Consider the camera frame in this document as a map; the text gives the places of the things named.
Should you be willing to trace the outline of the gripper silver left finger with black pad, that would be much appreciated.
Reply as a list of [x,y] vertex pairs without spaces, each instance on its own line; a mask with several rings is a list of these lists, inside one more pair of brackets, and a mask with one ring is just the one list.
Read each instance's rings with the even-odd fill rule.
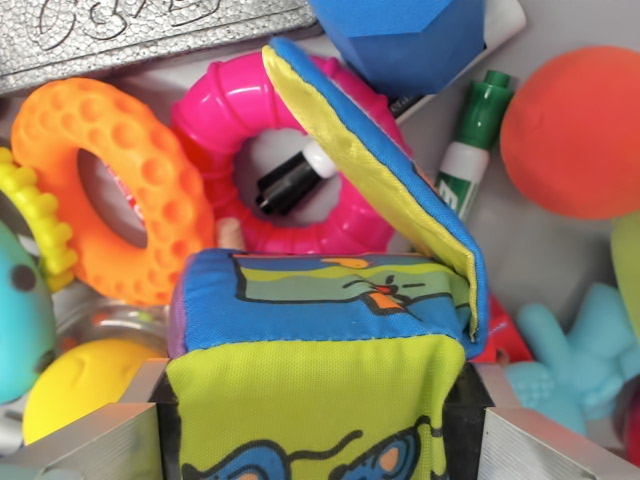
[[167,359],[108,404],[1,460],[3,479],[178,479],[180,420]]

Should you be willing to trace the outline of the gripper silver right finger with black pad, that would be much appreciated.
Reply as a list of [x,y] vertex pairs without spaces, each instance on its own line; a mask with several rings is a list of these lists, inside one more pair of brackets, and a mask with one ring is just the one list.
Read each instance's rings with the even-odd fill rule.
[[523,407],[502,369],[464,365],[444,406],[449,479],[637,479],[639,468]]

